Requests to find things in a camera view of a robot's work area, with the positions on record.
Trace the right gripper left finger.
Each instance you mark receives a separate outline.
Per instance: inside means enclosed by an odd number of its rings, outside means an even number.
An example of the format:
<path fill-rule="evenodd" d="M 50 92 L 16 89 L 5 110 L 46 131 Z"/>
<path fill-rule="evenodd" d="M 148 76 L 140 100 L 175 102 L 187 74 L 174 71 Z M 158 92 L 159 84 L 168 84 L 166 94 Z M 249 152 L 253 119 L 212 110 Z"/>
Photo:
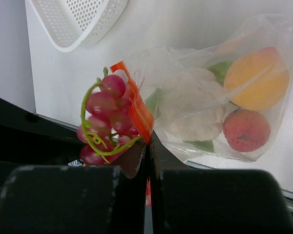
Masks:
<path fill-rule="evenodd" d="M 0 191 L 0 234 L 142 234 L 146 145 L 109 166 L 21 166 Z"/>

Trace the orange fruit with leaf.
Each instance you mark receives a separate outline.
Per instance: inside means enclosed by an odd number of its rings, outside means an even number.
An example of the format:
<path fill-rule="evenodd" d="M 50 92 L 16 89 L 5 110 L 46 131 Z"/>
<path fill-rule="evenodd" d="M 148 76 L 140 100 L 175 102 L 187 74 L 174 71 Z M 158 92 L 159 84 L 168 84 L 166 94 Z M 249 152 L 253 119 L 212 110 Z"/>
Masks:
<path fill-rule="evenodd" d="M 225 76 L 224 88 L 232 93 L 234 104 L 265 111 L 284 97 L 289 82 L 289 70 L 280 53 L 266 47 L 234 61 Z"/>

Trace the white cauliflower with leaves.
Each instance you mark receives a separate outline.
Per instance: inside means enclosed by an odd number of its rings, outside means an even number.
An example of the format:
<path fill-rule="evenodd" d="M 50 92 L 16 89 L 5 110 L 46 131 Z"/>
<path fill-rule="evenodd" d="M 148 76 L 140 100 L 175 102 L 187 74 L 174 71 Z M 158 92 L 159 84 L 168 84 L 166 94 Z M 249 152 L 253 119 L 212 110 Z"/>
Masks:
<path fill-rule="evenodd" d="M 199 63 L 150 62 L 143 89 L 163 145 L 215 152 L 228 102 L 215 73 Z"/>

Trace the clear zip top bag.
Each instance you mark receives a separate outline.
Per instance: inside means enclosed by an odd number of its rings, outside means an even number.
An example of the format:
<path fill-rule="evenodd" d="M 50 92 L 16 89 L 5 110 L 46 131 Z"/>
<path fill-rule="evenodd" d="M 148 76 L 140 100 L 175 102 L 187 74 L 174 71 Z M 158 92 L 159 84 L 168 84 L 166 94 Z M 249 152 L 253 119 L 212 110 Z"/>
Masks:
<path fill-rule="evenodd" d="M 114 66 L 129 71 L 161 143 L 181 161 L 262 169 L 293 195 L 285 125 L 293 95 L 293 17 L 251 16 L 205 49 L 140 49 Z"/>

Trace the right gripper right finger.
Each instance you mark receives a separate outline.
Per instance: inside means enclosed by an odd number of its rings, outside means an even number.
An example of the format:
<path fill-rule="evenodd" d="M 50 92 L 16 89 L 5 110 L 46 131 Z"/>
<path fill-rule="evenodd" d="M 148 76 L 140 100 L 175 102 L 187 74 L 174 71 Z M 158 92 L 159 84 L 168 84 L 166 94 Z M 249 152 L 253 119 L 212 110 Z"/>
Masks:
<path fill-rule="evenodd" d="M 293 215 L 262 170 L 194 169 L 152 134 L 149 145 L 156 234 L 293 234 Z"/>

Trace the red orange peach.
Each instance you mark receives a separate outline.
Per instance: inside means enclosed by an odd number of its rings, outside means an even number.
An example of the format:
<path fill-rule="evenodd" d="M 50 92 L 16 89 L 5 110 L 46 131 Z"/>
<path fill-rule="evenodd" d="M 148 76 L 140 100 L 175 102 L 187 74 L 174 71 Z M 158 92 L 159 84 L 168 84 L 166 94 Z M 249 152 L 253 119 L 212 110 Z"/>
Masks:
<path fill-rule="evenodd" d="M 225 118 L 223 133 L 232 149 L 248 153 L 261 148 L 268 142 L 271 127 L 261 113 L 239 109 Z"/>

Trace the red grape bunch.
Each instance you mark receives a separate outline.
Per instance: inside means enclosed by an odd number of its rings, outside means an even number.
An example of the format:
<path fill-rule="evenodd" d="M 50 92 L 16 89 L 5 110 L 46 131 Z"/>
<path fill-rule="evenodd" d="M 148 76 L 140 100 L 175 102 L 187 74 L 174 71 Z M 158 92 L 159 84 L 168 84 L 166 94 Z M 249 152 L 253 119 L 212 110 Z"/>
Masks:
<path fill-rule="evenodd" d="M 125 68 L 104 68 L 103 74 L 81 103 L 77 137 L 85 144 L 80 152 L 85 166 L 110 164 L 142 139 L 129 115 L 133 100 Z"/>

